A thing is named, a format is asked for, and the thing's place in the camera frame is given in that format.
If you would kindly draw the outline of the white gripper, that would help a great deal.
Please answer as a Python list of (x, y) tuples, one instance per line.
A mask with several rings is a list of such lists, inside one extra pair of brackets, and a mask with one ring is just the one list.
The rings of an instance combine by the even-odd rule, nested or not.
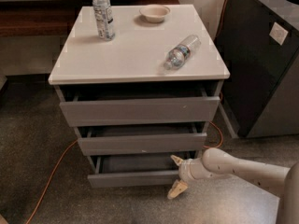
[(176, 155), (171, 155), (170, 158), (178, 166), (178, 175), (181, 179), (176, 180), (172, 188), (168, 191), (167, 198), (172, 200), (188, 188), (187, 183), (205, 178), (206, 168), (200, 158), (183, 160)]

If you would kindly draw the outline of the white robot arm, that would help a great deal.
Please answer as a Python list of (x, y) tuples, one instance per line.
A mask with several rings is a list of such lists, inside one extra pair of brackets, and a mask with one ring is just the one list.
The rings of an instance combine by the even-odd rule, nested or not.
[(235, 175), (279, 197), (276, 224), (299, 224), (299, 162), (289, 168), (243, 160), (214, 147), (200, 158), (183, 160), (172, 155), (171, 159), (178, 167), (179, 179), (168, 191), (168, 199), (179, 196), (192, 182)]

